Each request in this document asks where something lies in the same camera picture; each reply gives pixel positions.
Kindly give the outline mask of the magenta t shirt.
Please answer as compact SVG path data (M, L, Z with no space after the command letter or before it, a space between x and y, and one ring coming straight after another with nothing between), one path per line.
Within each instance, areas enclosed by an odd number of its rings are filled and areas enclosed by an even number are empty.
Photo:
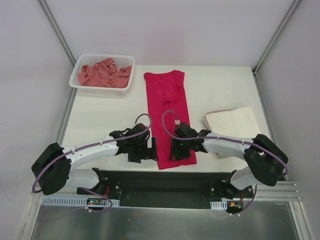
M143 77L146 84L148 114L152 118L151 133L156 138L158 168L164 170L195 165L197 158L194 151L190 152L190 157L187 159L171 159L172 139L162 123L163 113L173 110L181 122L190 124L184 88L185 73L179 70L167 73L146 72Z

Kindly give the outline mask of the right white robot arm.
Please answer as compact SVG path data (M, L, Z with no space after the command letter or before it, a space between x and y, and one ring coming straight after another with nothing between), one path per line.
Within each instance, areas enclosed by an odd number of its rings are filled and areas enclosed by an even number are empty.
M217 195L230 200L252 185L273 187L289 171L288 157L263 134L239 138L205 129L197 132L187 123L176 121L171 136L171 158L185 160L191 152L219 153L246 162L245 168L232 171L226 181L213 186Z

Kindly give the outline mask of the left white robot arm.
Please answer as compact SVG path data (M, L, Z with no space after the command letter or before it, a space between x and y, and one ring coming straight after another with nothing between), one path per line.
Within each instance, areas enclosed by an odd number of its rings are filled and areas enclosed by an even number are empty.
M31 167L35 176L33 193L53 195L65 187L85 188L99 195L105 191L105 178L97 167L80 167L103 157L126 154L128 161L158 160L157 139L142 123L133 128L114 130L99 141L81 146L62 147L52 143Z

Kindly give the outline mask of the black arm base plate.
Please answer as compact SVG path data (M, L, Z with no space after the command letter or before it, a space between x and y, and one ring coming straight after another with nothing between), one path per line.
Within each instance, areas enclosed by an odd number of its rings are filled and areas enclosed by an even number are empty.
M209 209L222 200L217 188L230 173L100 170L98 176L102 183L91 191L122 207Z

